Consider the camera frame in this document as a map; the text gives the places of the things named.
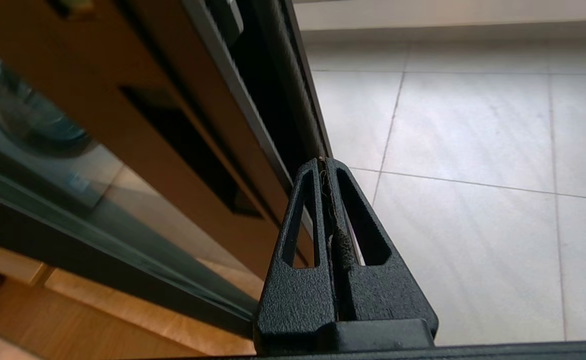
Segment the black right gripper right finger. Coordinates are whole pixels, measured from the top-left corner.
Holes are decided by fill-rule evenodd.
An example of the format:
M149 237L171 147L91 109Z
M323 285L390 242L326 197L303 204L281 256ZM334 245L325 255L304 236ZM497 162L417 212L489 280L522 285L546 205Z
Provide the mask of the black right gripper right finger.
M318 161L323 228L316 260L328 266L332 309L316 331L322 352L433 347L439 320L352 172Z

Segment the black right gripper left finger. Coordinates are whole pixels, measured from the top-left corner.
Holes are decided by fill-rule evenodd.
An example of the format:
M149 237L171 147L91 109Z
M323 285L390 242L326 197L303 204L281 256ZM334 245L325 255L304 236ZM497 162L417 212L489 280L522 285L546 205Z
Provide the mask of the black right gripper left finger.
M310 203L313 216L311 249L315 264L295 268L306 203ZM255 349L258 354L317 353L321 328L335 320L320 167L318 160L312 159L299 168L275 244L254 321Z

